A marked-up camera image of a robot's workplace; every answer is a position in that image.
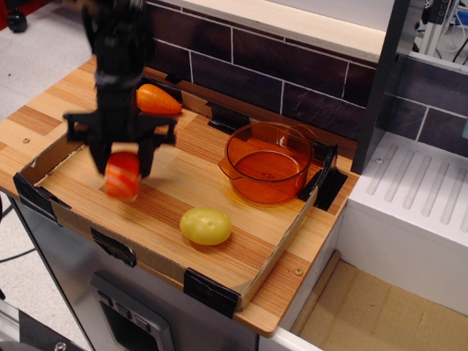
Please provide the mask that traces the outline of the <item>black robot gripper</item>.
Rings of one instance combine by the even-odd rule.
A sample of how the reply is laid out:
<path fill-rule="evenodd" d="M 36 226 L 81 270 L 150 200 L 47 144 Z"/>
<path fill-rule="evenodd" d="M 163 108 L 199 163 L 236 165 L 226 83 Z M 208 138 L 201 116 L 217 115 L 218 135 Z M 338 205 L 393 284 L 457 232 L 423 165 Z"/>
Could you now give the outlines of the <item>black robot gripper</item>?
<path fill-rule="evenodd" d="M 174 144 L 175 115 L 144 113 L 136 102 L 137 88 L 97 89 L 97 109 L 90 113 L 64 115 L 70 141 L 89 147 L 100 174 L 105 174 L 114 143 L 138 144 L 141 178 L 151 173 L 154 152 L 162 144 Z"/>

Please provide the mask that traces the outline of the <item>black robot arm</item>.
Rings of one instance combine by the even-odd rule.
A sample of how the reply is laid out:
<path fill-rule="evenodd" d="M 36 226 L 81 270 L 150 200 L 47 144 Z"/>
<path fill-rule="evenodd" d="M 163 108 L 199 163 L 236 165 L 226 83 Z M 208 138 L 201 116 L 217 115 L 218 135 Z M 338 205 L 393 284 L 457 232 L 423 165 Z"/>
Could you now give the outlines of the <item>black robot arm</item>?
<path fill-rule="evenodd" d="M 67 138 L 89 147 L 100 173 L 105 172 L 114 143 L 136 143 L 140 176 L 145 178 L 155 150 L 176 141 L 175 120 L 137 105 L 143 69 L 155 49 L 146 3 L 90 1 L 83 6 L 82 19 L 97 60 L 97 109 L 64 115 Z"/>

